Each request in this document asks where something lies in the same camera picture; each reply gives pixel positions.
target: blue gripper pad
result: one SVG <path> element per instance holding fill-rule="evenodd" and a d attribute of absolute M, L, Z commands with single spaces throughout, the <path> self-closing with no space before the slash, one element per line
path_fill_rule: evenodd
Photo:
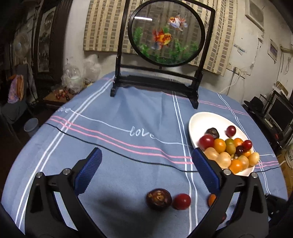
<path fill-rule="evenodd" d="M 214 161 L 208 161 L 208 158 L 201 151 L 201 149 L 195 148 L 192 151 L 192 162 L 198 170 L 209 192 L 217 195 L 220 191 L 220 179 L 210 164 L 210 162 L 213 163 Z"/>
<path fill-rule="evenodd" d="M 94 148 L 87 157 L 86 164 L 82 167 L 74 180 L 74 192 L 76 195 L 84 193 L 91 179 L 102 162 L 102 151 Z"/>

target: blue tablecloth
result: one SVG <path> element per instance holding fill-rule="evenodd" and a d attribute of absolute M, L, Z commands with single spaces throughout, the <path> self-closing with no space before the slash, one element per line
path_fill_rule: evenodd
<path fill-rule="evenodd" d="M 190 117 L 201 111 L 217 113 L 235 123 L 252 140 L 261 155 L 255 171 L 279 164 L 260 129 L 235 100 L 204 88 L 199 106 L 188 99 L 134 87 L 119 88 L 110 97 L 113 73 L 106 75 L 61 107 L 48 120 L 62 131 L 98 143 L 141 161 L 160 162 L 183 170 L 196 170 L 191 162 L 188 134 Z M 25 208 L 32 181 L 38 171 L 58 174 L 72 168 L 94 148 L 43 125 L 15 160 L 7 178 L 2 204 L 24 231 Z M 79 199 L 93 221 L 110 237 L 187 237 L 208 210 L 209 192 L 198 173 L 134 162 L 103 148 L 103 161 Z M 264 193 L 287 198 L 281 169 L 259 173 Z M 184 211 L 150 210 L 145 195 L 154 188 L 167 189 L 172 196 L 187 193 L 192 204 Z M 237 194 L 227 210 L 227 220 Z M 74 228 L 60 194 L 58 205 L 68 226 Z"/>

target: round glass panel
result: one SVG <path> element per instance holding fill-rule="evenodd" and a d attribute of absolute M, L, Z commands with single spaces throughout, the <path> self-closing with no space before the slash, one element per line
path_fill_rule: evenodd
<path fill-rule="evenodd" d="M 176 66 L 200 53 L 204 26 L 193 9 L 172 1 L 156 1 L 139 8 L 130 18 L 128 36 L 140 56 L 153 64 Z"/>

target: white oval plate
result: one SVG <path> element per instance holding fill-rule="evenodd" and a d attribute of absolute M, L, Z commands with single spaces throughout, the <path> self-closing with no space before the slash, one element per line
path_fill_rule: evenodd
<path fill-rule="evenodd" d="M 194 148 L 197 148 L 197 143 L 199 139 L 205 134 L 207 129 L 209 128 L 216 128 L 219 132 L 220 138 L 223 140 L 228 139 L 226 136 L 225 131 L 228 126 L 235 126 L 236 127 L 236 134 L 232 137 L 232 139 L 240 138 L 243 141 L 248 140 L 247 136 L 243 133 L 242 130 L 239 129 L 233 122 L 229 121 L 225 117 L 222 117 L 218 114 L 211 113 L 211 112 L 198 112 L 194 114 L 189 120 L 189 136 L 191 139 L 191 143 Z M 251 172 L 254 171 L 254 166 L 251 168 L 247 168 L 236 175 L 241 176 L 249 176 Z"/>

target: goldfish painting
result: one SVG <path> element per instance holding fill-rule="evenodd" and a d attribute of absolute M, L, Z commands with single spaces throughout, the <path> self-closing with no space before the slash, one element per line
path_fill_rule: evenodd
<path fill-rule="evenodd" d="M 168 46 L 172 37 L 170 33 L 164 33 L 163 29 L 159 32 L 153 30 L 154 45 L 151 47 L 153 50 L 161 50 L 164 45 Z"/>
<path fill-rule="evenodd" d="M 180 15 L 170 17 L 168 24 L 180 31 L 183 31 L 182 27 L 188 27 L 185 18 L 180 17 Z"/>

